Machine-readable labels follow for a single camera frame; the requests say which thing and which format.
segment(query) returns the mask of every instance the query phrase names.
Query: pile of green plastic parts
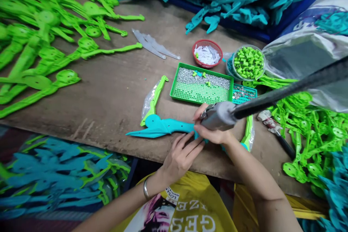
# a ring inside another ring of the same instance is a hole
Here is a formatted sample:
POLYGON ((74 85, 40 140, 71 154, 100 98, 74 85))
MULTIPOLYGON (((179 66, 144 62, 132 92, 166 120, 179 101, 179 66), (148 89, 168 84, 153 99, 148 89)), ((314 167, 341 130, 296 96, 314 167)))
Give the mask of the pile of green plastic parts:
MULTIPOLYGON (((278 89, 297 80, 274 79, 263 75, 258 81, 243 82, 244 86, 265 85, 278 89)), ((308 92, 294 94, 269 108, 272 117, 280 123, 281 135, 289 129, 296 150, 296 158, 284 163, 284 172, 301 183, 311 182, 312 191, 324 198, 326 185, 319 176, 330 178, 334 167, 331 152, 340 152, 348 139, 348 114, 332 112, 310 105, 308 92)))
POLYGON ((112 27, 104 18, 114 20, 141 20, 139 16, 115 14, 113 8, 117 0, 88 0, 83 4, 76 0, 0 0, 0 70, 9 65, 19 54, 8 77, 0 77, 0 104, 7 104, 27 87, 39 90, 37 93, 0 110, 0 118, 37 102, 59 88, 80 81, 77 73, 62 70, 80 57, 88 59, 97 54, 113 54, 142 48, 140 43, 113 50, 101 50, 93 38, 102 34, 110 40, 108 31, 127 36, 126 31, 112 27), (10 23, 17 20, 28 24, 10 23), (75 42, 69 36, 76 30, 81 38, 77 49, 66 55, 51 46, 56 36, 68 42, 75 42), (47 75, 57 72, 57 80, 52 82, 47 75))

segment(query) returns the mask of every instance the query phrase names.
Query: hand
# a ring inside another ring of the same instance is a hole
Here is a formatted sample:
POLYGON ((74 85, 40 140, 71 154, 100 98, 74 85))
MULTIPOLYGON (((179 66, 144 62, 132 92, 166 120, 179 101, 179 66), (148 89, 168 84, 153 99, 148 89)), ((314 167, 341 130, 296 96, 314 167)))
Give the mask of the hand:
POLYGON ((164 186, 164 189, 184 176, 197 155, 202 151, 205 142, 201 137, 184 147, 193 135, 194 132, 190 132, 189 134, 182 134, 177 137, 164 160, 163 166, 155 173, 154 176, 164 186))
POLYGON ((236 139, 233 134, 230 131, 220 131, 220 130, 208 130, 207 128, 203 127, 200 123, 201 120, 199 117, 202 115, 204 110, 208 107, 208 104, 203 103, 195 112, 193 116, 193 121, 195 121, 194 129, 198 132, 198 134, 205 138, 210 140, 212 143, 215 144, 226 144, 228 141, 232 139, 236 139))

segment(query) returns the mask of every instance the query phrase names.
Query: wrist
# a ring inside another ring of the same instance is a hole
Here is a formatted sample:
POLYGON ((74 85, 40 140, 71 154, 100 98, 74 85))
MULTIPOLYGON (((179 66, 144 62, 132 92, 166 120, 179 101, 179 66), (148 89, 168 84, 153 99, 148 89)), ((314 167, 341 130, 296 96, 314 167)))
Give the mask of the wrist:
POLYGON ((150 176, 146 182, 146 188, 151 198, 164 191, 168 186, 160 169, 150 176))

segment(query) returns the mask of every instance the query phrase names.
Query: printed graphic on shirt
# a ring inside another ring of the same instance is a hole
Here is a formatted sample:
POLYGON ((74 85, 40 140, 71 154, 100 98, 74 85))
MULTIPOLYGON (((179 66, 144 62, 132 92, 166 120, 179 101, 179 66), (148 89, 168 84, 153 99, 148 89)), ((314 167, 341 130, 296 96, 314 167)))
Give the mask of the printed graphic on shirt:
POLYGON ((168 232, 174 211, 175 205, 158 194, 139 209, 124 232, 168 232))

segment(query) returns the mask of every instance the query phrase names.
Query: silver bracelet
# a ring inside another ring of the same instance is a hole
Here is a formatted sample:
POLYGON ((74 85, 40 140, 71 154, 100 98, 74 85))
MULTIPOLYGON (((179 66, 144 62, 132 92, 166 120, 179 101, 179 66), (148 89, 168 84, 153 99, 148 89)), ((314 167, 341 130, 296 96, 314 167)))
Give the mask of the silver bracelet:
POLYGON ((147 187, 146 187, 146 183, 147 183, 149 177, 150 177, 150 176, 148 176, 148 177, 145 179, 145 181, 144 181, 144 186, 143 186, 144 195, 145 195, 145 198, 146 198, 147 201, 150 200, 150 197, 149 197, 149 194, 148 194, 148 189, 147 189, 147 187))

